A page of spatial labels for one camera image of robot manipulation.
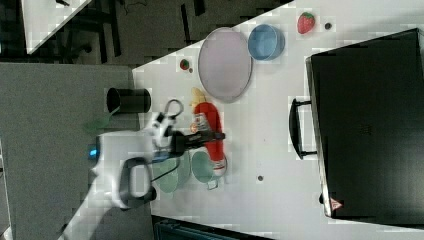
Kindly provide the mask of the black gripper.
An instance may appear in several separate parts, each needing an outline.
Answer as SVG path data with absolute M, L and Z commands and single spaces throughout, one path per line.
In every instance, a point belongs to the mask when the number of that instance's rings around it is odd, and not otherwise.
M 175 131 L 171 136 L 170 155 L 181 156 L 186 151 L 203 147 L 208 141 L 222 141 L 226 138 L 224 133 L 199 131 L 184 135 L 181 131 Z

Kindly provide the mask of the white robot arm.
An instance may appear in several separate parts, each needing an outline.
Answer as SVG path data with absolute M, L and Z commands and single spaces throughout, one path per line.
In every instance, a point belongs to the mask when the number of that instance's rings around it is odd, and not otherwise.
M 154 164 L 174 161 L 180 165 L 185 152 L 224 138 L 225 135 L 218 132 L 185 135 L 176 131 L 169 147 L 156 150 L 153 137 L 144 131 L 99 135 L 97 163 L 92 169 L 95 178 L 78 210 L 62 228 L 58 240 L 90 240 L 110 209 L 135 209 L 156 199 Z

